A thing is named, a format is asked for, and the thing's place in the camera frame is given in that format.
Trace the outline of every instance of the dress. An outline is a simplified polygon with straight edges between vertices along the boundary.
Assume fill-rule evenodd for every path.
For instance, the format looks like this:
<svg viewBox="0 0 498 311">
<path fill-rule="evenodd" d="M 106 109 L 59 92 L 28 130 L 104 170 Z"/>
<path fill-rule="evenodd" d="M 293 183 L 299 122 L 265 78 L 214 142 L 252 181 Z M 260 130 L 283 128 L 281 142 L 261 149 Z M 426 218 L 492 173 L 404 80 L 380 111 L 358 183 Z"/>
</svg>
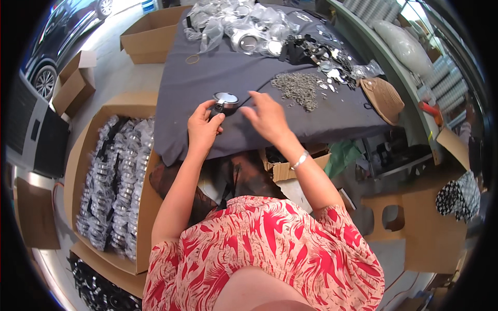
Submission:
<svg viewBox="0 0 498 311">
<path fill-rule="evenodd" d="M 152 248 L 142 309 L 213 309 L 230 276 L 260 267 L 317 310 L 375 310 L 384 273 L 344 206 L 319 219 L 289 200 L 243 196 Z"/>
</svg>

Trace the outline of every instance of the woman's left hand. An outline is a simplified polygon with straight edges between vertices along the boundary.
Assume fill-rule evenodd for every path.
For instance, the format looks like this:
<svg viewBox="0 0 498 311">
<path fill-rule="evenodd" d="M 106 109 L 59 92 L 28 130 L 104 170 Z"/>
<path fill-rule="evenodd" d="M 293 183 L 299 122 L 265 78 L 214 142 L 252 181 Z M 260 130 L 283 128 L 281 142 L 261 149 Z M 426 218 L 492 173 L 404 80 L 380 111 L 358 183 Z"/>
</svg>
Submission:
<svg viewBox="0 0 498 311">
<path fill-rule="evenodd" d="M 220 125 L 225 119 L 224 113 L 214 116 L 208 122 L 211 111 L 207 109 L 214 105 L 214 103 L 214 100 L 210 100 L 200 104 L 192 116 L 190 116 L 187 123 L 188 150 L 196 156 L 203 156 L 203 159 L 208 156 L 209 150 L 215 142 L 216 135 L 223 132 Z"/>
</svg>

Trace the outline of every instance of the orange tool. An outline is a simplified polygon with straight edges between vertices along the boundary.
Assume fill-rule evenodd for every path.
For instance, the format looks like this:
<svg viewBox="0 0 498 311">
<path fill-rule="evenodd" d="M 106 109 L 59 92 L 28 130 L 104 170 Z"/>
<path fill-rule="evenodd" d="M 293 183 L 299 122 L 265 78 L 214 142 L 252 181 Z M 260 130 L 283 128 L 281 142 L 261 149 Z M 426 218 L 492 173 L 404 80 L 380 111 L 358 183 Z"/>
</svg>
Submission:
<svg viewBox="0 0 498 311">
<path fill-rule="evenodd" d="M 441 112 L 437 106 L 431 107 L 428 103 L 419 102 L 418 107 L 420 109 L 422 109 L 423 111 L 431 114 L 434 117 L 434 121 L 436 121 L 436 124 L 438 126 L 443 126 L 443 124 L 444 124 L 443 115 L 441 114 Z"/>
</svg>

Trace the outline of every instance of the car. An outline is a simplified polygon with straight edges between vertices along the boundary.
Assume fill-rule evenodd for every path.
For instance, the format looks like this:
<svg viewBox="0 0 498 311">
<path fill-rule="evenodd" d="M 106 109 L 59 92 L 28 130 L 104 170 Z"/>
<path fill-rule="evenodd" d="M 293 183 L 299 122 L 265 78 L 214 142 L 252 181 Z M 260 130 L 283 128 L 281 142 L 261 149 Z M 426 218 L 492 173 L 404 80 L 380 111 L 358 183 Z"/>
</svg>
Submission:
<svg viewBox="0 0 498 311">
<path fill-rule="evenodd" d="M 112 13 L 113 0 L 58 0 L 38 29 L 21 63 L 21 71 L 46 100 L 52 98 L 65 54 L 96 19 Z"/>
</svg>

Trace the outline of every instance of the woman's arm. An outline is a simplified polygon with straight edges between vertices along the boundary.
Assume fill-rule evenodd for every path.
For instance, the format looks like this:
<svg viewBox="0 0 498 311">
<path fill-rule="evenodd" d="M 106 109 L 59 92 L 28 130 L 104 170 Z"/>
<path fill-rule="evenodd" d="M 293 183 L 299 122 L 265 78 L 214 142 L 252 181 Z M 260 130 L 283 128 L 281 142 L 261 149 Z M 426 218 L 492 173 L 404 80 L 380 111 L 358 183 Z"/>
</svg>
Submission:
<svg viewBox="0 0 498 311">
<path fill-rule="evenodd" d="M 256 131 L 272 143 L 291 165 L 296 164 L 304 148 L 296 135 L 290 131 L 282 106 L 268 94 L 258 92 L 249 92 L 249 94 L 257 111 L 250 107 L 241 107 L 242 113 L 251 121 Z M 296 176 L 317 218 L 324 207 L 344 204 L 327 174 L 311 156 L 296 168 Z"/>
<path fill-rule="evenodd" d="M 220 113 L 208 122 L 209 111 L 215 101 L 199 105 L 188 120 L 189 148 L 175 181 L 164 198 L 152 227 L 152 246 L 167 241 L 178 240 L 187 227 L 195 189 L 199 182 L 202 163 L 206 159 L 225 115 Z"/>
</svg>

